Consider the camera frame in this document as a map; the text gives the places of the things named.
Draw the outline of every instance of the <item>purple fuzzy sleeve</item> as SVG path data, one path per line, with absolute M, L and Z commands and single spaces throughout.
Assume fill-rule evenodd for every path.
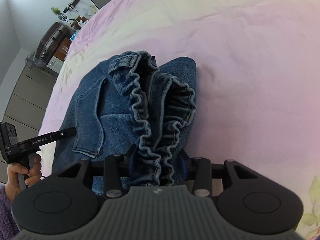
M 11 215 L 11 203 L 4 193 L 4 186 L 0 186 L 0 239 L 10 240 L 19 229 Z

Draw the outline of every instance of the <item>hand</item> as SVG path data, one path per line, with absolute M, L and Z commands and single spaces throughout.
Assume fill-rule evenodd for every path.
M 12 203 L 13 199 L 20 193 L 20 186 L 18 181 L 18 173 L 19 174 L 28 174 L 30 178 L 26 179 L 25 183 L 28 186 L 31 186 L 37 183 L 42 176 L 41 173 L 41 157 L 39 154 L 34 158 L 35 165 L 32 169 L 28 170 L 23 167 L 20 163 L 12 163 L 8 165 L 7 173 L 8 173 L 8 182 L 5 185 L 4 192 L 7 195 L 7 198 Z

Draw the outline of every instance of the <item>bedsheet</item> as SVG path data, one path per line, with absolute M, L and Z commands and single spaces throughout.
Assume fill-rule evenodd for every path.
M 59 129 L 99 62 L 146 50 L 197 64 L 190 156 L 235 159 L 296 192 L 297 231 L 320 234 L 320 0 L 112 0 L 71 44 L 40 134 Z M 51 173 L 55 143 L 42 147 Z

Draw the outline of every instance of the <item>floral pattern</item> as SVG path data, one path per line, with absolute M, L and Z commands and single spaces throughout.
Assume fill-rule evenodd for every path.
M 310 227 L 309 233 L 304 238 L 306 240 L 316 240 L 320 236 L 320 211 L 316 211 L 316 207 L 320 205 L 320 181 L 317 176 L 313 178 L 308 193 L 312 204 L 312 211 L 311 213 L 303 214 L 301 223 Z

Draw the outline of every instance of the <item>finger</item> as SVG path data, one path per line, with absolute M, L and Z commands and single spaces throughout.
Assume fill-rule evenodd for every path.
M 41 163 L 33 165 L 32 169 L 29 170 L 28 176 L 32 177 L 37 175 L 41 171 Z
M 41 162 L 41 156 L 39 154 L 36 155 L 36 157 L 33 159 L 35 163 L 40 163 Z
M 35 176 L 32 176 L 28 179 L 25 180 L 25 183 L 28 185 L 28 186 L 32 186 L 33 184 L 37 183 L 38 181 L 40 181 L 41 179 L 41 176 L 42 176 L 42 173 L 38 173 L 37 175 Z
M 17 173 L 20 173 L 20 174 L 27 174 L 29 171 L 26 167 L 22 166 L 20 163 L 12 163 L 10 165 L 8 165 L 8 176 L 9 175 L 15 175 Z

